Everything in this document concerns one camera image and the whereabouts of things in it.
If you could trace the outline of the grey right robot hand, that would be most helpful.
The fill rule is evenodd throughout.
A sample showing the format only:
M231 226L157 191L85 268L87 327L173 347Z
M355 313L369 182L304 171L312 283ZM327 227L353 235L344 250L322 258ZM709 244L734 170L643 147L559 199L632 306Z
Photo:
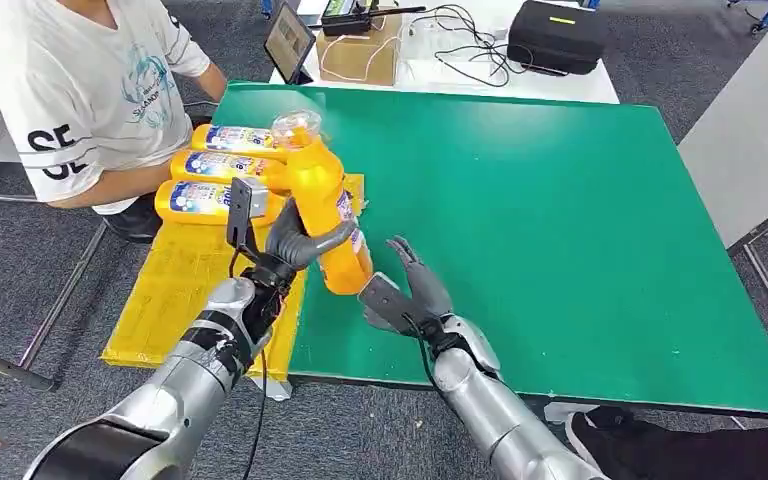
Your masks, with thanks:
M454 313L453 302L448 290L436 274L422 261L409 242L395 235L386 241L393 249L404 268L412 299L421 304L429 313L447 317Z

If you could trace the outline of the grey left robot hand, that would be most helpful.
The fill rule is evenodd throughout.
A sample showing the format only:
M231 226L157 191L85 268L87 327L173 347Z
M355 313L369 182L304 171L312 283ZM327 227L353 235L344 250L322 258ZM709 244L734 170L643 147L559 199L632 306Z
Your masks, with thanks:
M265 250L300 271L345 243L355 230L355 222L347 220L324 234L311 236L304 227L295 199L289 197L271 227Z

